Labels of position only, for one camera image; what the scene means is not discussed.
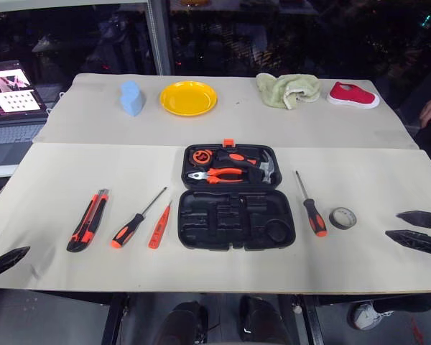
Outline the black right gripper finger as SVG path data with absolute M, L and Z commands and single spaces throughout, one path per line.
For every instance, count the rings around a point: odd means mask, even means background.
M 427 234 L 410 230 L 389 230 L 385 234 L 403 247 L 431 254 L 431 236 Z
M 431 229 L 431 212 L 406 211 L 398 213 L 396 217 L 406 221 L 413 226 Z

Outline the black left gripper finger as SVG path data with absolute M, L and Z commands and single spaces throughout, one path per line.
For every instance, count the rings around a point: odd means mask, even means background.
M 30 250 L 30 247 L 20 247 L 13 249 L 0 256 L 0 274 L 12 268 Z

